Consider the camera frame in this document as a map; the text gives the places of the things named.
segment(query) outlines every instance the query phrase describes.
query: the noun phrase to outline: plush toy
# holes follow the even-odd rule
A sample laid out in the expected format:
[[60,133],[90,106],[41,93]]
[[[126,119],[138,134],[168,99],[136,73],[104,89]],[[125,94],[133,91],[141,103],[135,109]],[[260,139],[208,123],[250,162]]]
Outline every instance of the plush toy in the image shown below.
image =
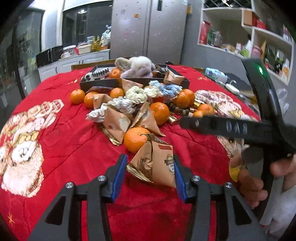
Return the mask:
[[129,60],[118,58],[115,65],[120,68],[123,73],[120,78],[152,78],[152,70],[155,65],[145,56],[132,57]]

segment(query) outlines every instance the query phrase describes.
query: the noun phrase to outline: brown tray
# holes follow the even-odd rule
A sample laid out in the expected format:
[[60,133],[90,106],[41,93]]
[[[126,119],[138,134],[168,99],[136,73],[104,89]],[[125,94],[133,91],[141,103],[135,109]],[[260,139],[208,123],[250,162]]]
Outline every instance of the brown tray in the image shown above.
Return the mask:
[[[171,67],[169,67],[166,64],[159,64],[159,66],[163,69],[170,70],[174,74],[181,75]],[[104,69],[109,68],[109,71],[111,71],[113,68],[115,68],[114,64],[100,64],[96,65],[90,72],[94,72],[96,69]],[[131,80],[134,82],[137,82],[139,84],[142,84],[145,86],[149,85],[149,82],[152,80],[158,80],[160,83],[163,82],[163,79],[160,78],[126,78],[127,80]],[[183,89],[189,88],[190,81],[187,78],[184,78],[180,86],[182,86]],[[106,79],[106,80],[93,80],[93,81],[86,81],[84,77],[82,77],[80,82],[80,88],[83,91],[88,91],[93,86],[104,86],[104,87],[111,87],[111,88],[117,88],[121,87],[121,79]]]

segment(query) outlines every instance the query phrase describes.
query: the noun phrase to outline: white yarn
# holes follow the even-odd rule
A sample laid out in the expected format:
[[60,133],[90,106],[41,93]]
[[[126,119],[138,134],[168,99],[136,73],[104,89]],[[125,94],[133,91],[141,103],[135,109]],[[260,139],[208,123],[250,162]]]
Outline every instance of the white yarn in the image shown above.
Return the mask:
[[107,108],[108,105],[106,103],[103,103],[100,109],[93,110],[89,114],[87,114],[86,120],[102,123],[105,119],[105,113]]
[[134,104],[140,104],[147,101],[148,96],[139,86],[133,86],[126,92],[124,98],[129,99]]
[[124,99],[121,96],[110,100],[108,104],[114,106],[118,110],[123,110],[129,114],[132,114],[135,111],[135,109],[133,108],[134,103],[131,100]]
[[163,96],[163,93],[160,91],[160,89],[157,86],[146,87],[144,89],[144,93],[151,98]]

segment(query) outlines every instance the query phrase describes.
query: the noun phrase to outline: refrigerator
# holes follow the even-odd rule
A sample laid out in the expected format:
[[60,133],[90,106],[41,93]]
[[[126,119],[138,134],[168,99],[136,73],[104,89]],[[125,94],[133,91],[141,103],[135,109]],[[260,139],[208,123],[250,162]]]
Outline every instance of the refrigerator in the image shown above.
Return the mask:
[[110,58],[147,56],[180,63],[187,0],[113,1]]

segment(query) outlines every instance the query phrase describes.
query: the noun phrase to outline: brown paper wrapper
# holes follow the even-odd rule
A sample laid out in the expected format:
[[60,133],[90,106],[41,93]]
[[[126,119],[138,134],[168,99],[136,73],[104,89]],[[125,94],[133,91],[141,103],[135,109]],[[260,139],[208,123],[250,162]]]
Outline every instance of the brown paper wrapper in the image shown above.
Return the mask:
[[180,76],[180,75],[175,75],[174,73],[172,73],[171,71],[167,71],[165,74],[165,78],[163,79],[163,83],[165,85],[180,85],[181,82],[184,80],[184,76]]
[[136,115],[130,128],[132,127],[143,127],[143,128],[146,128],[151,133],[154,133],[162,137],[165,136],[165,134],[163,134],[160,131],[156,123],[156,120],[149,108],[148,102],[144,102],[141,108],[139,109],[138,114]]
[[103,103],[108,103],[110,100],[112,100],[112,98],[107,94],[94,94],[94,110],[100,109]]
[[103,122],[103,126],[106,130],[103,130],[103,132],[109,139],[115,139],[119,144],[121,144],[130,124],[131,120],[125,114],[118,112],[109,106],[106,110]]
[[146,143],[127,165],[126,170],[143,181],[175,188],[173,146],[154,134],[145,136]]
[[121,79],[121,84],[122,84],[122,89],[124,93],[126,93],[133,86],[138,86],[139,88],[143,88],[143,85],[130,80],[126,80],[126,79]]

